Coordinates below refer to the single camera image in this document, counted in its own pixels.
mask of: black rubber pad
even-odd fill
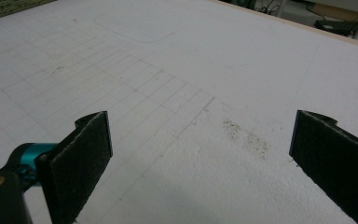
[[[106,112],[88,115],[50,152],[35,159],[54,224],[74,223],[112,157]]]
[[[358,222],[358,138],[326,116],[298,111],[290,155],[349,217]]]

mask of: wooden edge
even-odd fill
[[[319,30],[319,29],[316,29],[316,28],[313,28],[313,27],[309,27],[309,26],[306,26],[306,25],[303,25],[303,24],[300,24],[300,23],[296,23],[294,21],[287,21],[287,20],[284,20],[284,19],[281,19],[281,18],[278,18],[278,17],[275,17],[275,16],[270,16],[270,15],[267,15],[267,14],[264,14],[264,13],[256,12],[256,11],[248,9],[248,8],[238,7],[238,6],[232,5],[230,3],[221,2],[219,0],[208,0],[208,1],[214,2],[216,4],[224,5],[226,7],[233,7],[233,8],[239,9],[239,10],[250,12],[250,13],[253,13],[253,14],[257,15],[257,16],[266,17],[266,18],[269,18],[269,19],[272,19],[272,20],[275,20],[275,21],[279,21],[279,22],[281,22],[283,24],[292,25],[292,26],[295,26],[295,27],[303,29],[303,30],[308,30],[308,31],[311,31],[311,32],[319,34],[319,35],[328,36],[328,37],[331,37],[331,38],[341,40],[341,41],[344,41],[344,42],[347,42],[347,43],[350,43],[350,44],[358,46],[358,40],[351,39],[351,38],[348,38],[348,37],[345,37],[345,36],[342,36],[342,35],[336,35],[336,34],[328,33],[326,31]]]

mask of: teal clamp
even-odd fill
[[[26,189],[38,182],[34,159],[44,152],[51,151],[56,145],[56,143],[35,143],[25,149],[16,173],[22,177]]]

